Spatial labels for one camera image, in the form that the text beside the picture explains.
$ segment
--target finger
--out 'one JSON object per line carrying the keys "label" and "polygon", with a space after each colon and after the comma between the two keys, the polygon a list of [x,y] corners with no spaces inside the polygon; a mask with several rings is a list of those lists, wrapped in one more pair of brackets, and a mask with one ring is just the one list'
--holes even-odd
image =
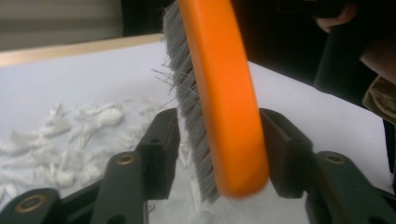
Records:
{"label": "finger", "polygon": [[329,33],[333,26],[341,25],[352,21],[358,13],[358,6],[347,3],[341,14],[336,18],[317,19],[318,26],[326,33]]}

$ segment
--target white surface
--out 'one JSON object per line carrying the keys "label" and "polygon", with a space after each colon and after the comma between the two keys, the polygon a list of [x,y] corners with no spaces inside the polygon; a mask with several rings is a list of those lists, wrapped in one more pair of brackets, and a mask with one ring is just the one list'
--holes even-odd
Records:
{"label": "white surface", "polygon": [[[0,139],[8,139],[12,130],[29,133],[41,127],[49,109],[58,103],[64,104],[66,110],[73,110],[90,102],[103,105],[132,99],[129,107],[124,108],[124,126],[138,125],[134,110],[143,106],[144,97],[153,97],[164,105],[174,98],[173,93],[169,94],[169,86],[155,78],[160,75],[151,71],[152,68],[166,71],[162,63],[166,63],[166,56],[163,44],[158,43],[2,67]],[[315,151],[345,154],[372,184],[391,190],[380,118],[256,64],[251,63],[250,68],[260,107],[285,115],[313,141]],[[120,134],[120,130],[107,130],[106,134]],[[108,146],[114,144],[108,139],[92,141]],[[64,144],[63,149],[68,148],[67,141],[62,140],[60,144]],[[6,159],[7,156],[0,154],[0,162]],[[206,212],[196,214],[191,196],[191,174],[192,170],[183,169],[178,161],[171,197],[168,201],[157,202],[150,214],[150,223],[307,223],[304,199],[281,199],[270,183],[259,195],[242,202],[221,198],[212,206],[204,204],[202,209]],[[21,190],[47,185],[52,187],[40,183]],[[64,196],[78,188],[80,186],[62,189],[61,193]]]}

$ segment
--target orange brush handle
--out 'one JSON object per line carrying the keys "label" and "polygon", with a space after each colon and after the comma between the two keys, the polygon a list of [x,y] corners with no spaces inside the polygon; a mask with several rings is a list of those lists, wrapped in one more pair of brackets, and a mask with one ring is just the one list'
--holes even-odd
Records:
{"label": "orange brush handle", "polygon": [[245,197],[268,179],[259,108],[229,0],[179,0],[219,192]]}

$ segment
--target wooden edge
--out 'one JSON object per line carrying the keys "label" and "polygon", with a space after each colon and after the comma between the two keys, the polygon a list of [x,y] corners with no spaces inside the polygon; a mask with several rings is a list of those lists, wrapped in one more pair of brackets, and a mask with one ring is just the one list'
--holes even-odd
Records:
{"label": "wooden edge", "polygon": [[139,35],[73,45],[4,51],[0,52],[0,67],[150,44],[159,42],[162,38],[163,34]]}

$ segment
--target brass insert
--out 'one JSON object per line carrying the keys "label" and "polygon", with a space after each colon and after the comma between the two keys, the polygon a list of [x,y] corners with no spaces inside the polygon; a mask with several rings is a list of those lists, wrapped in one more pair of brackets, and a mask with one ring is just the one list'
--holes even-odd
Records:
{"label": "brass insert", "polygon": [[44,194],[36,194],[23,199],[15,207],[15,211],[18,213],[28,213],[36,210],[43,205],[47,200],[47,196]]}

